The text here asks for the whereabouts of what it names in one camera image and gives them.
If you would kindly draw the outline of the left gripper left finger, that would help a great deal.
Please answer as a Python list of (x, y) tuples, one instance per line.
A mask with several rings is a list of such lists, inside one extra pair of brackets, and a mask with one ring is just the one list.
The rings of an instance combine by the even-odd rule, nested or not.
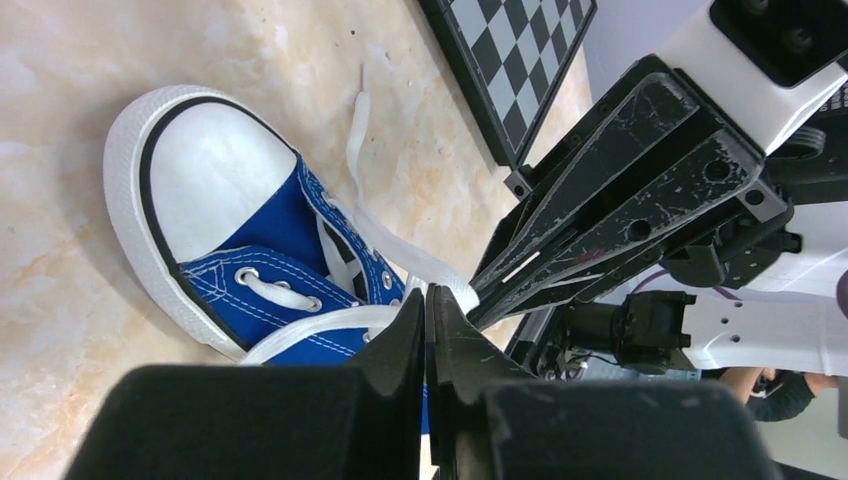
[(414, 289), (393, 322), (352, 360), (363, 386), (351, 427), (350, 479), (418, 477), (424, 320), (424, 295)]

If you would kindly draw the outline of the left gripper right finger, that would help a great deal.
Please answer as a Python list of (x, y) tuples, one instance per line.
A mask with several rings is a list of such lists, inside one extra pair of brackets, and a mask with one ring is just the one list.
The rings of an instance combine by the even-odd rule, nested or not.
[(425, 361), (431, 460), (441, 479), (503, 479), (501, 443), (511, 437), (495, 394), (531, 375), (475, 328), (446, 286), (425, 299)]

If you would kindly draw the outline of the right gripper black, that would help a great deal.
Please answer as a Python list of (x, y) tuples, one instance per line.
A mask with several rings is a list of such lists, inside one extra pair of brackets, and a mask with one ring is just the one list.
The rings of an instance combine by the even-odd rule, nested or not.
[(589, 302), (682, 254), (706, 277), (782, 229), (792, 198), (753, 141), (681, 69), (637, 61), (534, 167), (471, 281), (485, 329), (510, 312)]

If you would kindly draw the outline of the white shoelace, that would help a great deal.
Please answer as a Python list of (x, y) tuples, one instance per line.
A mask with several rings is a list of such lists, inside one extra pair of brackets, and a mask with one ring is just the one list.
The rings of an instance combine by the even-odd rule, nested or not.
[(280, 282), (266, 282), (253, 269), (242, 268), (235, 276), (239, 284), (273, 304), (309, 314), (259, 341), (241, 359), (243, 365), (263, 364), (297, 343), (329, 331), (363, 329), (365, 340), (374, 339), (393, 322), (403, 303), (402, 299), (382, 302), (385, 291), (399, 284), (391, 267), (393, 264), (407, 273), (403, 284), (405, 297), (409, 297), (416, 288), (427, 289), (436, 285), (452, 291), (464, 314), (480, 303), (475, 290), (452, 267), (396, 236), (368, 209), (359, 177), (359, 156), (368, 130), (370, 96), (367, 91), (368, 73), (362, 70), (360, 75), (361, 89), (355, 98), (345, 148), (346, 166), (356, 192), (353, 207), (347, 208), (329, 196), (305, 162), (300, 161), (298, 167), (305, 198), (316, 214), (317, 231), (330, 279), (339, 281), (340, 286), (346, 288), (353, 286), (355, 275), (361, 273), (365, 286), (369, 293), (375, 295), (377, 302), (364, 304), (353, 301), (341, 309), (323, 312), (317, 297)]

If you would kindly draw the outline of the blue canvas sneaker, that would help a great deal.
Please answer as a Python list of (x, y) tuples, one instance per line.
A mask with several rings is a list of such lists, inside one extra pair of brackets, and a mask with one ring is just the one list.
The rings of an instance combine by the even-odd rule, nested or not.
[[(330, 279), (300, 161), (250, 108), (195, 85), (142, 95), (108, 131), (105, 200), (133, 272), (174, 323), (230, 359), (241, 361), (278, 328), (309, 315), (239, 284), (242, 268), (317, 297), (323, 312), (377, 302), (361, 273), (346, 288)], [(318, 334), (263, 364), (340, 365), (366, 346), (365, 334)]]

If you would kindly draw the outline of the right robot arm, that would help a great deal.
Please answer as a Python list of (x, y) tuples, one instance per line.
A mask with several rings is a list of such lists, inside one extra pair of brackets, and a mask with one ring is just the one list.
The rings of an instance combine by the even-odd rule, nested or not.
[(512, 233), (491, 240), (472, 280), (475, 327), (562, 307), (604, 327), (608, 350), (628, 366), (823, 368), (812, 340), (790, 345), (790, 314), (765, 303), (659, 291), (616, 308), (598, 301), (730, 221), (755, 225), (715, 251), (717, 266), (791, 215), (764, 177), (763, 154), (685, 73), (639, 60), (578, 137), (565, 156), (549, 156), (550, 171), (505, 218)]

